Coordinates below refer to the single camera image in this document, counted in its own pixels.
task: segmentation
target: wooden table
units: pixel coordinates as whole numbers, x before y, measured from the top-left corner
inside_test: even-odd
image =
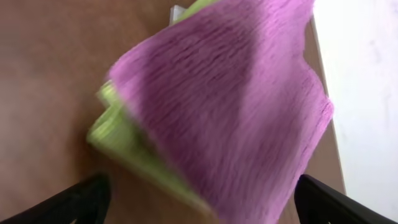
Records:
[[[173,5],[193,1],[0,1],[0,220],[104,170],[113,185],[107,223],[210,223],[85,141],[109,67],[166,27]],[[311,29],[307,36],[307,60],[322,74]],[[343,190],[331,129],[308,172]],[[280,223],[295,216],[290,202]]]

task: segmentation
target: brown surface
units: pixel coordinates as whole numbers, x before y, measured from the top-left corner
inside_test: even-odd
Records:
[[[207,223],[85,143],[108,68],[166,27],[171,6],[193,1],[0,1],[0,220],[105,170],[114,191],[107,223]],[[325,136],[308,170],[342,190],[333,131]],[[280,223],[296,223],[287,208]]]

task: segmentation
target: green cloth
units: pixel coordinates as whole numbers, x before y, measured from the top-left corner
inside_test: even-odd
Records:
[[[197,0],[176,21],[196,13],[215,0]],[[154,181],[158,186],[189,204],[205,210],[204,202],[176,173],[170,170],[146,141],[145,134],[127,115],[111,82],[105,83],[99,98],[107,107],[88,133],[88,142],[126,168]]]

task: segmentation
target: purple towel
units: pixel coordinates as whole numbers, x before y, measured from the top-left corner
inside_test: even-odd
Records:
[[[303,59],[313,0],[221,0],[110,77],[160,155],[227,224],[276,223],[331,120]]]

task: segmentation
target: black object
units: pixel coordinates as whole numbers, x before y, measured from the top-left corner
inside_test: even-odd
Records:
[[[98,174],[0,224],[102,224],[110,199],[109,180]]]
[[[294,193],[301,224],[397,224],[309,175],[302,175]]]

